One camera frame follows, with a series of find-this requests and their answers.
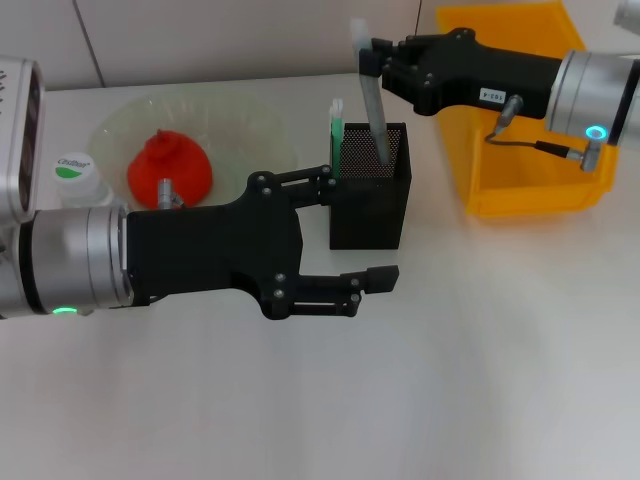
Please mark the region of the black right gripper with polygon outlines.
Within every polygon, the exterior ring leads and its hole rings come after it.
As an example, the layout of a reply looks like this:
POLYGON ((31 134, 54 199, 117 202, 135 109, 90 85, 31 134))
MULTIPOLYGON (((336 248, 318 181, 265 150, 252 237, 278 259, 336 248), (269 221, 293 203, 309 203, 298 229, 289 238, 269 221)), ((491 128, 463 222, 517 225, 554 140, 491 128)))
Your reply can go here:
POLYGON ((519 114, 541 119, 560 65, 558 58, 488 47, 464 28, 409 35, 397 43, 373 38, 372 48, 358 53, 361 75, 380 78, 383 89, 423 116, 452 106, 498 111, 517 95, 523 102, 519 114))

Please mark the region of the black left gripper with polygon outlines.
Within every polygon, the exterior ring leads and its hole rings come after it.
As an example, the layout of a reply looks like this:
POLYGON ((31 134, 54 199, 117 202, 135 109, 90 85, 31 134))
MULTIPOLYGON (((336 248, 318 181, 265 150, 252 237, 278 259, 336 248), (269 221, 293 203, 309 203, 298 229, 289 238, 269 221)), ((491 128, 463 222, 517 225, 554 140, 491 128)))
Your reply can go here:
POLYGON ((295 209, 330 206, 336 192, 333 169, 322 165, 257 172, 225 205, 130 213, 127 270, 134 305, 236 289, 271 320, 293 315, 303 246, 295 209))

